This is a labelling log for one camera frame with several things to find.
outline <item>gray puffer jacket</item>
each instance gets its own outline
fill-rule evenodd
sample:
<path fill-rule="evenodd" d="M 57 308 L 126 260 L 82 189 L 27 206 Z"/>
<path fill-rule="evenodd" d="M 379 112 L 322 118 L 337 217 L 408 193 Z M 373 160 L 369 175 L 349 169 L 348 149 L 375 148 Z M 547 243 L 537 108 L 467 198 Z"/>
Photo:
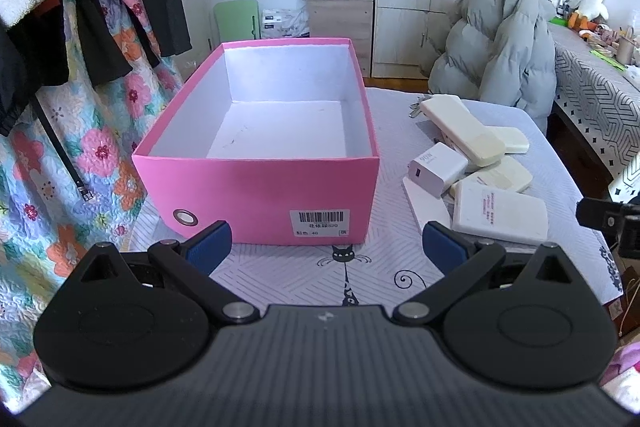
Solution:
<path fill-rule="evenodd" d="M 427 28 L 421 69 L 433 93 L 523 109 L 546 132 L 556 92 L 548 0 L 457 0 Z"/>

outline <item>black cat face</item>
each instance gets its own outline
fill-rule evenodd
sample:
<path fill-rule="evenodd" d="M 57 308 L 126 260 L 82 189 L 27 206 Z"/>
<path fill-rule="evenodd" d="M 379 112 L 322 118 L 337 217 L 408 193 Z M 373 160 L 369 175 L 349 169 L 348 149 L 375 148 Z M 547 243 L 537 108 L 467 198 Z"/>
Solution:
<path fill-rule="evenodd" d="M 356 257 L 356 254 L 353 251 L 353 245 L 347 248 L 331 248 L 334 249 L 333 258 L 337 263 L 348 263 L 349 261 L 353 261 Z"/>

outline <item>table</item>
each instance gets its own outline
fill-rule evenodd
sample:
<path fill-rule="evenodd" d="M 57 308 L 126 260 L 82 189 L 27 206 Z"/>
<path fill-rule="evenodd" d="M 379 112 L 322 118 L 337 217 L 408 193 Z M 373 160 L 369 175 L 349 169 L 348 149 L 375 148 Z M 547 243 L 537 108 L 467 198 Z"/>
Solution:
<path fill-rule="evenodd" d="M 270 303 L 342 304 L 345 268 L 359 304 L 382 304 L 387 312 L 442 277 L 422 251 L 401 184 L 407 164 L 442 134 L 422 115 L 409 118 L 409 106 L 417 95 L 368 88 L 367 96 L 381 161 L 369 233 L 364 245 L 354 247 L 356 259 L 338 265 L 331 261 L 332 247 L 234 245 L 211 275 L 263 312 Z M 515 126 L 527 136 L 529 152 L 515 157 L 533 174 L 526 193 L 546 201 L 549 240 L 565 249 L 600 302 L 617 298 L 622 291 L 620 276 L 602 234 L 578 225 L 575 205 L 580 192 L 534 122 L 514 107 L 465 103 L 483 123 Z M 181 239 L 147 201 L 132 230 L 129 250 L 145 250 L 167 238 Z"/>
<path fill-rule="evenodd" d="M 556 40 L 556 106 L 613 177 L 611 199 L 626 203 L 640 192 L 640 91 L 591 55 L 574 32 L 549 27 Z"/>

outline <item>metal grommet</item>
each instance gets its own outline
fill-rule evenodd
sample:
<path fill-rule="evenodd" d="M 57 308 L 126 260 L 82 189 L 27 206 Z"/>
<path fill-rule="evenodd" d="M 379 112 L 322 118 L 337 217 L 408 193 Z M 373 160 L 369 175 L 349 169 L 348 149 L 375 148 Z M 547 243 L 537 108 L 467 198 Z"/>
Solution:
<path fill-rule="evenodd" d="M 405 302 L 398 306 L 398 313 L 407 319 L 423 319 L 429 315 L 429 307 L 421 302 Z"/>
<path fill-rule="evenodd" d="M 254 310 L 254 306 L 248 302 L 230 302 L 222 308 L 223 314 L 237 321 L 251 317 Z"/>
<path fill-rule="evenodd" d="M 195 227 L 198 224 L 198 218 L 192 212 L 178 208 L 174 210 L 175 220 L 185 227 Z"/>

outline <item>pink shoebox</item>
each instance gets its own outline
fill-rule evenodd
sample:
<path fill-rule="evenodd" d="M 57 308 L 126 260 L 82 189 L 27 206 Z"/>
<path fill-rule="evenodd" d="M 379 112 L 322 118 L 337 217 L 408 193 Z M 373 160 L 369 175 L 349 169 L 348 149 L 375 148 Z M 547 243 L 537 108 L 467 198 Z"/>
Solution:
<path fill-rule="evenodd" d="M 236 243 L 364 242 L 380 158 L 351 41 L 222 44 L 133 162 L 185 237 L 224 219 Z"/>

